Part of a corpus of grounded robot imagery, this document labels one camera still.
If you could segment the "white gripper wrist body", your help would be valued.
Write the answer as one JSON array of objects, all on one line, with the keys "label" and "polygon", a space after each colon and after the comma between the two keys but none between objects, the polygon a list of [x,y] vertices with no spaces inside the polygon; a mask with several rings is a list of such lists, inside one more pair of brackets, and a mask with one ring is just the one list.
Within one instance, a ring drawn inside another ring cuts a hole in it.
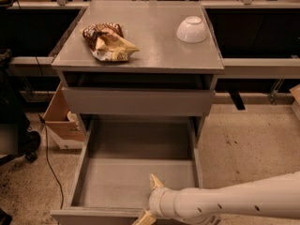
[{"label": "white gripper wrist body", "polygon": [[172,190],[167,187],[155,188],[151,192],[148,202],[150,213],[155,218],[178,218],[174,207],[175,198],[178,193],[178,190]]}]

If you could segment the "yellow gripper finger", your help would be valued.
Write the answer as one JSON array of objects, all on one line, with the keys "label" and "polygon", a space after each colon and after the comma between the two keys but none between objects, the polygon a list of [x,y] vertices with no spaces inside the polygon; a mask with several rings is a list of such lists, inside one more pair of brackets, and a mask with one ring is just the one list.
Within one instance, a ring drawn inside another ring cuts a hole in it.
[{"label": "yellow gripper finger", "polygon": [[143,210],[132,225],[153,225],[156,221],[157,219],[148,210]]},{"label": "yellow gripper finger", "polygon": [[151,174],[150,175],[150,187],[152,190],[154,190],[156,188],[163,188],[164,185],[154,174]]}]

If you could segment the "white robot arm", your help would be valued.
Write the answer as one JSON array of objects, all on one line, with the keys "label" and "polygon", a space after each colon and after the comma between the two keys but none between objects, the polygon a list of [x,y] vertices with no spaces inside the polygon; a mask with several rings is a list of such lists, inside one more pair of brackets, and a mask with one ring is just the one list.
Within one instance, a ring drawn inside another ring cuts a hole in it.
[{"label": "white robot arm", "polygon": [[300,218],[300,172],[229,187],[173,190],[151,177],[147,210],[132,225],[174,219],[187,225],[217,225],[222,214],[267,218]]}]

